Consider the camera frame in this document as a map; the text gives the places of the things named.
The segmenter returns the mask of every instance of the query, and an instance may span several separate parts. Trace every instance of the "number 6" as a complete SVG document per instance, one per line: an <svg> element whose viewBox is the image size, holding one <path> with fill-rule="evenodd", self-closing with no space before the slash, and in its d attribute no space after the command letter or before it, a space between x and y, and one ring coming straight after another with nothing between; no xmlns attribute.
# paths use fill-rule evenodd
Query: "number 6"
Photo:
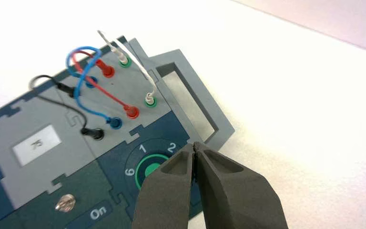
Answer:
<svg viewBox="0 0 366 229"><path fill-rule="evenodd" d="M135 174L135 170L133 168L130 168L130 169L126 169L125 170L125 174L127 176L133 176Z"/></svg>

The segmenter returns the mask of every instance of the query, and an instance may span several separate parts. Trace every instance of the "screw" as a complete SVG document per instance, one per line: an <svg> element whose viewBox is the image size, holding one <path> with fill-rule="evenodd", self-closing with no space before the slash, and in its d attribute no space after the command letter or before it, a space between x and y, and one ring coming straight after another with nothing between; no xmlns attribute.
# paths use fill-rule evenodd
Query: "screw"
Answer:
<svg viewBox="0 0 366 229"><path fill-rule="evenodd" d="M55 206L55 210L62 212L69 212L75 206L75 197L71 194L64 195L60 198L57 205Z"/></svg>

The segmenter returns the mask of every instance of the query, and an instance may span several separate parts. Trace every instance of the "number 2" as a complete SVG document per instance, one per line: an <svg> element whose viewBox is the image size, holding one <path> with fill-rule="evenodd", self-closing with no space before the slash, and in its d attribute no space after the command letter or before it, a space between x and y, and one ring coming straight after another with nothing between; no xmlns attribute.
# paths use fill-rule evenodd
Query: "number 2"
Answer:
<svg viewBox="0 0 366 229"><path fill-rule="evenodd" d="M172 142L172 143L170 143L170 146L171 147L168 148L168 151L173 153L173 150L176 148L176 144Z"/></svg>

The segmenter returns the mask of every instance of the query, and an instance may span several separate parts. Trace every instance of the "electronics kit board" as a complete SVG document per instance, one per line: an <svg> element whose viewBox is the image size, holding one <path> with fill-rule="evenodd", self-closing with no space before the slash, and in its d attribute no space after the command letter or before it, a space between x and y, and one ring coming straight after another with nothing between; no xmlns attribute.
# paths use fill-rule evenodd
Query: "electronics kit board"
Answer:
<svg viewBox="0 0 366 229"><path fill-rule="evenodd" d="M83 112L90 128L104 137L81 135L81 116L71 109L47 103L28 92L0 109L0 229L118 228L131 227L135 201L142 182L153 170L186 143L203 142L162 77L175 71L214 129L204 142L219 150L234 132L215 100L180 50L148 57L136 39L123 43L154 80L156 104L145 104L151 84L132 63L125 67L110 51L103 60L115 69L107 78L95 66L89 71L108 92L139 109L139 116L125 111L99 90L84 86L85 106L120 117L118 129L102 117ZM63 71L54 77L69 86L79 79ZM36 88L39 95L77 107L75 99L47 81ZM68 212L55 209L67 194L74 196ZM191 190L190 217L201 212L196 183Z"/></svg>

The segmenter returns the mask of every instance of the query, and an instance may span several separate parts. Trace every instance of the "rectangular cutout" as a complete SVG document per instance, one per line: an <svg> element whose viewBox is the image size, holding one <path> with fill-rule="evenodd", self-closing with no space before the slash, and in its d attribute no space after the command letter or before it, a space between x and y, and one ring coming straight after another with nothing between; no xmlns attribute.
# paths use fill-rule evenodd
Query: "rectangular cutout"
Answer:
<svg viewBox="0 0 366 229"><path fill-rule="evenodd" d="M200 107L193 99L190 92L184 86L178 74L173 71L165 75L163 77L163 80L168 88L171 90L180 107L182 107L190 122L192 122L201 139L203 141L206 141L207 138L211 136L215 130L205 117L204 113L201 111Z"/></svg>

